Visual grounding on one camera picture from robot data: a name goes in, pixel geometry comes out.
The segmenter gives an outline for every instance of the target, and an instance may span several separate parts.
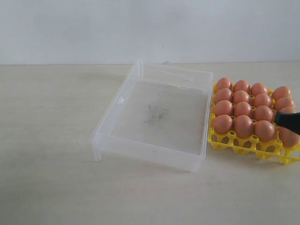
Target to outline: plastic egg tray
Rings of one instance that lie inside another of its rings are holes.
[[[272,89],[269,89],[269,95],[273,93]],[[250,102],[252,102],[254,96],[250,96]],[[271,109],[275,116],[276,110],[273,109],[273,105],[275,104],[275,100],[272,99]],[[300,161],[300,144],[288,148],[283,146],[282,141],[279,139],[278,131],[279,126],[274,123],[275,126],[275,138],[270,142],[261,142],[256,135],[251,135],[249,138],[239,138],[233,130],[230,130],[227,134],[220,135],[217,134],[212,127],[212,122],[216,118],[213,113],[213,107],[210,109],[210,125],[208,132],[208,142],[212,145],[212,147],[216,150],[224,150],[226,148],[232,148],[234,153],[239,155],[246,155],[249,152],[254,152],[256,157],[259,159],[269,159],[273,157],[277,157],[280,163],[283,164],[291,164],[297,161]]]

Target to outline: transparent container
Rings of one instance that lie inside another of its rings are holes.
[[[197,171],[205,158],[213,74],[135,64],[95,129],[103,150]]]

